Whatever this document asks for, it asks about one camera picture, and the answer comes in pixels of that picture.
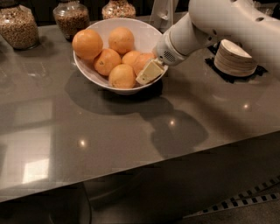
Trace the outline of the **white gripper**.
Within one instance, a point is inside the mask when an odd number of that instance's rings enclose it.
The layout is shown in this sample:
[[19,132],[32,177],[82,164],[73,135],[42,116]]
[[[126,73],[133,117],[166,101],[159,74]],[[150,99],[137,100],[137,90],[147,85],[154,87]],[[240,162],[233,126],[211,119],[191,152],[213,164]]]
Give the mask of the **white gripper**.
[[164,73],[164,65],[176,66],[186,59],[172,44],[171,30],[167,30],[158,40],[153,48],[153,53],[157,59],[149,60],[143,69],[138,73],[136,81],[140,85],[146,85],[154,81],[157,77]]

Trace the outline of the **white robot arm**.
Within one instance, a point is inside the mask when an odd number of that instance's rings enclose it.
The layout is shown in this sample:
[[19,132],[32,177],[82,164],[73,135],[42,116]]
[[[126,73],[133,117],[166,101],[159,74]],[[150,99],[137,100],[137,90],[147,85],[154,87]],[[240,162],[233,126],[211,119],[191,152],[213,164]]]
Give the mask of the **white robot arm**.
[[255,8],[251,0],[190,0],[188,12],[153,48],[164,65],[176,66],[195,51],[228,39],[276,78],[280,78],[280,20]]

